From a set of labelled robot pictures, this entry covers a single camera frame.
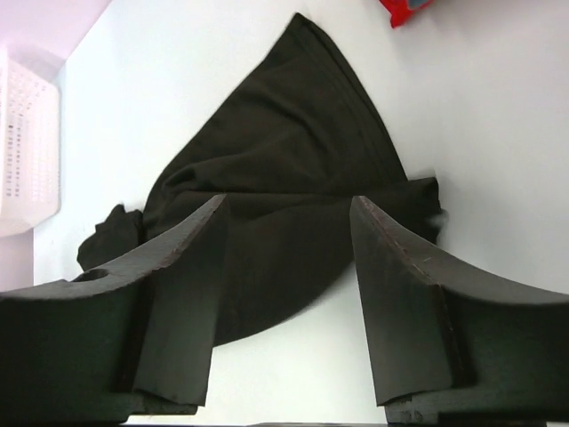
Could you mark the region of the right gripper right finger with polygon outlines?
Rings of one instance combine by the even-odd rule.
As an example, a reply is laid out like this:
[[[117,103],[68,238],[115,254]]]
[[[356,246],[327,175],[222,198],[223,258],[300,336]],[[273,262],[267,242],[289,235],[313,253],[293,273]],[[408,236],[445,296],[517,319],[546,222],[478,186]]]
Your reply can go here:
[[[391,423],[564,423],[568,297],[481,270],[365,197],[350,227],[376,402]]]

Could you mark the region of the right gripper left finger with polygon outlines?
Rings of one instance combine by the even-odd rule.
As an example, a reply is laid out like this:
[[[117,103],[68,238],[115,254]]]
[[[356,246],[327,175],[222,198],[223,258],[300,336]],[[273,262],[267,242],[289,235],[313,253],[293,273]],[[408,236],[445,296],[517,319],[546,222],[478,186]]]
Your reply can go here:
[[[79,277],[1,295],[1,418],[123,422],[205,403],[228,201]]]

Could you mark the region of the black t shirt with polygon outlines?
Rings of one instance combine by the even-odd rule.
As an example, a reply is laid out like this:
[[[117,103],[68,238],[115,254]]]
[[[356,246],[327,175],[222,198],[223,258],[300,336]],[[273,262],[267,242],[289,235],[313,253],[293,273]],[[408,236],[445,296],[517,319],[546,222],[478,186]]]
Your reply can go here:
[[[209,198],[230,205],[219,345],[307,308],[353,262],[349,210],[368,197],[431,243],[434,177],[409,178],[355,71],[295,14],[261,63],[161,172],[142,210],[115,206],[78,249],[90,270],[172,228]]]

